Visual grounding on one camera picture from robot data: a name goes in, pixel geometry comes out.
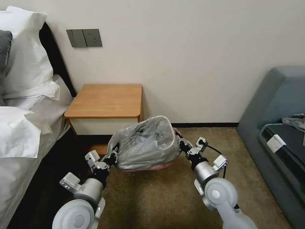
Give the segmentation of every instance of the gray plastic bag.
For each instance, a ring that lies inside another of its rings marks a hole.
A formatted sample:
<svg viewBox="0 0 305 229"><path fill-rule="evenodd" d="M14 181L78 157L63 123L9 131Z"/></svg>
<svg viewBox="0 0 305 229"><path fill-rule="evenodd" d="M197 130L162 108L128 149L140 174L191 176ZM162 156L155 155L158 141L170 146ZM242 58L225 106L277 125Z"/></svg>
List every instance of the gray plastic bag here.
<svg viewBox="0 0 305 229"><path fill-rule="evenodd" d="M120 143L116 167L121 170L157 170L180 155L177 137L167 117L151 117L117 131L108 153Z"/></svg>

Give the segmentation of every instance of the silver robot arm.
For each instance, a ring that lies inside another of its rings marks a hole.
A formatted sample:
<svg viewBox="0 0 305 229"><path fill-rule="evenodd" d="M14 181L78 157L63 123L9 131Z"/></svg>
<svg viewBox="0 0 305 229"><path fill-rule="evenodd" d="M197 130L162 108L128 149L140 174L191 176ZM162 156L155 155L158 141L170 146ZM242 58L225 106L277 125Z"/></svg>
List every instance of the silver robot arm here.
<svg viewBox="0 0 305 229"><path fill-rule="evenodd" d="M195 187L201 195L203 203L210 211L217 210L222 221L223 229L257 229L254 222L244 215L238 204L238 195L234 185L224 178L218 178L219 171L226 169L228 161L218 150L210 147L208 142L200 137L194 147L176 132L180 150L185 152L190 161L192 170L196 173ZM214 166L202 156L206 147L220 153L213 162Z"/></svg>
<svg viewBox="0 0 305 229"><path fill-rule="evenodd" d="M53 229L97 229L105 207L102 191L111 166L118 160L118 150L119 144L102 159L95 150L86 154L92 174L85 183L79 184L80 179L70 172L60 181L66 190L73 193L74 200L59 209L53 220Z"/></svg>

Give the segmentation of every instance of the floor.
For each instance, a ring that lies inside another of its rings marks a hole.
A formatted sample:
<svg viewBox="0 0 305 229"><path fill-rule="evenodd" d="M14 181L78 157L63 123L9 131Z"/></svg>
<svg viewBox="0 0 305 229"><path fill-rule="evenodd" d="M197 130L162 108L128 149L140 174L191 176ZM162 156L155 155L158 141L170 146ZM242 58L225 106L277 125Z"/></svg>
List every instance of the floor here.
<svg viewBox="0 0 305 229"><path fill-rule="evenodd" d="M258 228L291 228L234 128L180 128L195 143L198 137L227 156L226 178L238 192L238 204ZM217 154L206 149L212 162ZM160 171L121 172L112 168L103 196L102 228L221 229L217 212L210 212L194 187L195 175L184 153Z"/></svg>

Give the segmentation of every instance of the white pillow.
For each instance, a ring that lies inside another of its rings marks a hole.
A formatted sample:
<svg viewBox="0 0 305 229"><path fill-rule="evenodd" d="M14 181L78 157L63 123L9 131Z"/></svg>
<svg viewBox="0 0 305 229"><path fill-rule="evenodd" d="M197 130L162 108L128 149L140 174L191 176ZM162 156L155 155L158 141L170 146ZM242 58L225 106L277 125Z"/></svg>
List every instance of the white pillow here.
<svg viewBox="0 0 305 229"><path fill-rule="evenodd" d="M4 80L4 94L17 98L22 92L52 81L53 69L39 40L46 14L9 6L0 11L0 30L9 30L13 42Z"/></svg>

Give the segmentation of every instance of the wall switch panel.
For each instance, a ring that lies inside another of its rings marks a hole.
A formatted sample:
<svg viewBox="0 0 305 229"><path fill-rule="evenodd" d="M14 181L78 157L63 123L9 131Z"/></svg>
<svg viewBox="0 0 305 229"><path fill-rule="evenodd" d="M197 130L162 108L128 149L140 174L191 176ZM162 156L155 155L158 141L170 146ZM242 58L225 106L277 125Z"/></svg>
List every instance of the wall switch panel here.
<svg viewBox="0 0 305 229"><path fill-rule="evenodd" d="M83 29L87 47L102 47L98 29Z"/></svg>
<svg viewBox="0 0 305 229"><path fill-rule="evenodd" d="M73 48L87 47L83 30L66 30Z"/></svg>

